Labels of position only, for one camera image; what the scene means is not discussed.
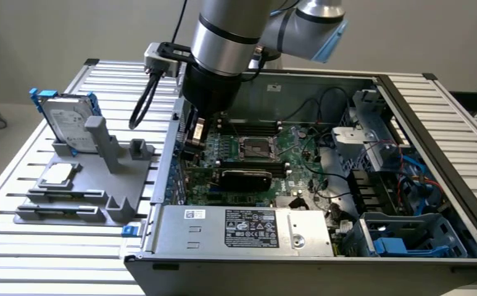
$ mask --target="green circuit board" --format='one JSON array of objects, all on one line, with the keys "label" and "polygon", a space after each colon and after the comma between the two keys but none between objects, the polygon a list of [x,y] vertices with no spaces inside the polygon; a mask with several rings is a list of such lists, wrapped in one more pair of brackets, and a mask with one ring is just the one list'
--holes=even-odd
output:
[{"label": "green circuit board", "polygon": [[[308,138],[303,137],[307,132],[307,129],[299,126],[286,126],[272,137],[252,137],[220,135],[211,130],[206,141],[204,157],[196,165],[190,164],[186,168],[187,204],[268,207],[276,196],[291,196],[299,189],[307,190],[310,179],[316,185],[322,181],[322,176],[311,173],[302,164],[306,161],[302,157],[302,146],[307,143],[304,150],[311,155],[315,150],[314,141],[307,141]],[[268,152],[258,152],[247,148],[248,142],[260,143],[263,147],[268,146]],[[216,167],[216,160],[238,163],[288,163],[291,173],[286,178],[272,178],[267,191],[222,191],[214,182],[215,176],[222,170]],[[308,158],[306,164],[311,169],[322,172],[320,164],[312,162],[312,157]]]}]

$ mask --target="power supply label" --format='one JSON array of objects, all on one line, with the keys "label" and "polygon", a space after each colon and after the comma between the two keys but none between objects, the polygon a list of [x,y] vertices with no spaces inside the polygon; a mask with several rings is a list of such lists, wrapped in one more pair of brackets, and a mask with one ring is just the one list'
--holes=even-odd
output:
[{"label": "power supply label", "polygon": [[226,210],[224,245],[230,248],[278,248],[274,211]]}]

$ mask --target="floor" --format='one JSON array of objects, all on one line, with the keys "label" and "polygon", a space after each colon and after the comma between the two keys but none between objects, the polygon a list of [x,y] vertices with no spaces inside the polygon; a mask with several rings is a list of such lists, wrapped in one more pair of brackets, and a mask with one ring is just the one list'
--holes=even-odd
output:
[{"label": "floor", "polygon": [[32,104],[0,104],[0,113],[8,122],[8,127],[0,129],[0,174],[15,153],[23,146],[41,115]]}]

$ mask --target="slotted aluminum table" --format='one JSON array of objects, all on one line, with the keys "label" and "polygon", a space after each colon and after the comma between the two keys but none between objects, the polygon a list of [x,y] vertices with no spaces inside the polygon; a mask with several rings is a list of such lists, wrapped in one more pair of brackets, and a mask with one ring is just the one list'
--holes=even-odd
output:
[{"label": "slotted aluminum table", "polygon": [[[386,74],[477,196],[477,123],[437,81],[422,75]],[[111,134],[123,142],[146,139],[160,154],[178,100],[176,82],[160,80],[146,120],[131,131],[128,118],[146,83],[139,63],[100,61],[80,69],[65,93],[93,91]],[[139,238],[120,238],[119,227],[12,223],[13,210],[52,157],[52,139],[41,122],[0,176],[0,294],[143,295],[119,259],[120,252],[139,246]],[[150,211],[159,166],[156,156],[132,225]]]}]

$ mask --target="gray stand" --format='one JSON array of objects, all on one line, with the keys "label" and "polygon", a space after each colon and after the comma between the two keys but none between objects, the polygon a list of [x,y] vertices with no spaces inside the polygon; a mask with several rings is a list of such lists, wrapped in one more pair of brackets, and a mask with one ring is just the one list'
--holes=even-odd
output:
[{"label": "gray stand", "polygon": [[[15,223],[122,226],[134,218],[154,146],[134,139],[119,145],[101,117],[89,117],[89,131],[99,154],[73,156],[65,144],[53,143],[53,155],[27,201],[17,207]],[[49,183],[53,165],[71,167],[63,181]]]}]

